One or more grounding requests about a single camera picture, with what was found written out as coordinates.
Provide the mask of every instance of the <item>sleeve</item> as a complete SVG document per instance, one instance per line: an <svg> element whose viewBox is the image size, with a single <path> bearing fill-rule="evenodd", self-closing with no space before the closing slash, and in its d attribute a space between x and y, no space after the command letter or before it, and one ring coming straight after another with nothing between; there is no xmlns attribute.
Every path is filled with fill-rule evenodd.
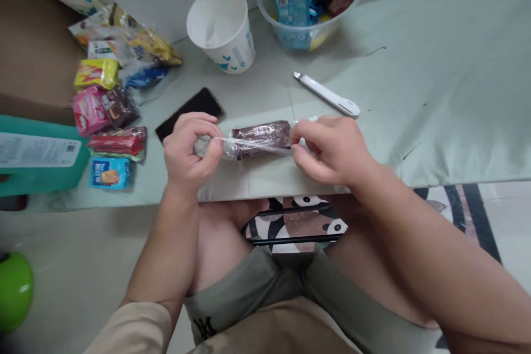
<svg viewBox="0 0 531 354"><path fill-rule="evenodd" d="M116 310L85 354L165 354L171 338L168 310L157 303L129 303Z"/></svg>

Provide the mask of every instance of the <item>person's left hand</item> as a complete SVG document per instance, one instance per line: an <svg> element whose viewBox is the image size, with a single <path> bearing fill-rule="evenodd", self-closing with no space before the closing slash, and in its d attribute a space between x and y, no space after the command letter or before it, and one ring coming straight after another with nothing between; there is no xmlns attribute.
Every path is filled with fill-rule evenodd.
<svg viewBox="0 0 531 354"><path fill-rule="evenodd" d="M168 188L197 197L199 189L216 170L223 152L223 141L210 140L202 159L194 154L194 143L202 134L212 138L223 137L220 128L214 124L216 121L216 117L203 112L185 113L179 117L173 133L163 141Z"/></svg>

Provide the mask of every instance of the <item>white table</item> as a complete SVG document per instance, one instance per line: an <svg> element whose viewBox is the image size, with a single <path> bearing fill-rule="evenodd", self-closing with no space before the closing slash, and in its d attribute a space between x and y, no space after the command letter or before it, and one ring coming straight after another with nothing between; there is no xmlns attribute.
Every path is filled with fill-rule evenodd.
<svg viewBox="0 0 531 354"><path fill-rule="evenodd" d="M184 66L142 93L148 154L130 192L89 188L87 170L76 189L35 195L30 209L158 203L166 172L154 129L204 86L226 132L338 114L295 70L359 105L369 150L410 186L531 178L531 0L363 0L331 42L302 56L281 49L258 10L250 19L256 60L242 75L224 74L188 39L174 45ZM200 200L333 191L272 155L220 164Z"/></svg>

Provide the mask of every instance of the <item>floor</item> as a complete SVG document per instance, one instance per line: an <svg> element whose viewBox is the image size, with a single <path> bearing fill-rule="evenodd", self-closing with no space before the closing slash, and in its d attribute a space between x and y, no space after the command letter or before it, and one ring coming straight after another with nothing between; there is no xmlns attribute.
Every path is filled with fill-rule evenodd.
<svg viewBox="0 0 531 354"><path fill-rule="evenodd" d="M531 294L531 181L481 184L480 190L503 264ZM0 342L0 352L83 352L122 299L155 212L147 206L0 214L1 250L25 254L35 275L28 318ZM168 352L192 348L183 313Z"/></svg>

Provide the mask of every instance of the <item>leg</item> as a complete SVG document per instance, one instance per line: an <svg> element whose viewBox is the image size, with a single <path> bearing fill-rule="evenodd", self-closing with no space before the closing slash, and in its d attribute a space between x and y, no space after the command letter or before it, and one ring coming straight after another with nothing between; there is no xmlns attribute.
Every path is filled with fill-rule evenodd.
<svg viewBox="0 0 531 354"><path fill-rule="evenodd" d="M251 252L240 229L268 206L267 199L199 205L197 266L189 295L221 280Z"/></svg>
<svg viewBox="0 0 531 354"><path fill-rule="evenodd" d="M330 262L388 310L413 324L437 328L396 279L382 243L356 199L352 195L336 195L327 200L348 225L345 235L326 251Z"/></svg>
<svg viewBox="0 0 531 354"><path fill-rule="evenodd" d="M240 233L267 207L267 200L200 205L197 266L184 301L197 345L262 307L302 294L291 270L281 269Z"/></svg>
<svg viewBox="0 0 531 354"><path fill-rule="evenodd" d="M305 273L307 295L367 352L430 352L438 326L396 278L359 203L352 195L324 199L348 230L316 254Z"/></svg>

